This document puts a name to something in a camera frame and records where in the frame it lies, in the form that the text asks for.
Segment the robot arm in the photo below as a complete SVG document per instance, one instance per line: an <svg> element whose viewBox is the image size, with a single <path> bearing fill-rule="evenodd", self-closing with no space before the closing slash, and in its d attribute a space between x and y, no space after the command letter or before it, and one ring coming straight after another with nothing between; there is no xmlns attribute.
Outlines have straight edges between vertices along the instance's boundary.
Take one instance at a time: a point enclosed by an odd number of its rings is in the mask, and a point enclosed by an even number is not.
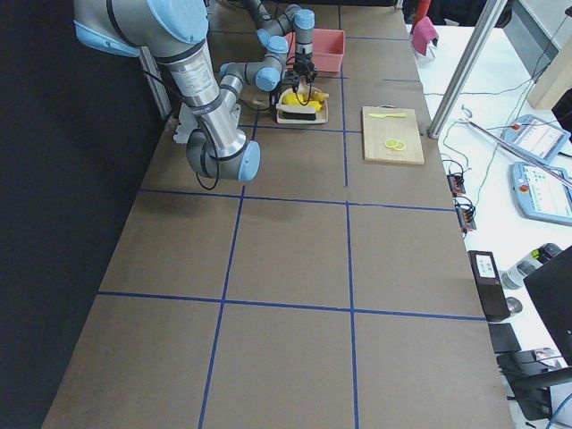
<svg viewBox="0 0 572 429"><path fill-rule="evenodd" d="M244 76L252 78L256 86L272 92L282 80L297 92L303 84L309 95L313 92L317 69L314 64L315 14L297 4L290 4L285 12L272 17L261 1L244 1L257 27L257 38L266 53L259 63L244 66Z"/></svg>
<svg viewBox="0 0 572 429"><path fill-rule="evenodd" d="M273 18L261 2L245 2L265 56L254 63L227 63L215 75L202 1L76 1L73 6L76 36L84 46L128 57L145 46L171 73L197 122L187 143L196 175L235 181L256 177L260 146L239 129L232 110L246 85L276 89L290 51L285 37L294 32L298 42L312 41L312 11L291 4Z"/></svg>

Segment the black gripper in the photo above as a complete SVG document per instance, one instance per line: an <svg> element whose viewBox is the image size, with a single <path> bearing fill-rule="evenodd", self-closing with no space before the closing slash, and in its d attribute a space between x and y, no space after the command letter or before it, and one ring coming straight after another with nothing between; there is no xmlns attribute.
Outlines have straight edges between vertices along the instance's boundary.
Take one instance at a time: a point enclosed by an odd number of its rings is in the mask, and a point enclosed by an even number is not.
<svg viewBox="0 0 572 429"><path fill-rule="evenodd" d="M294 56L293 71L300 77L304 78L307 84L307 104L312 101L313 81L318 71L313 63L312 54L296 53Z"/></svg>
<svg viewBox="0 0 572 429"><path fill-rule="evenodd" d="M300 77L294 71L286 71L276 87L269 93L270 105L280 103L282 93L287 89L292 92L299 91Z"/></svg>

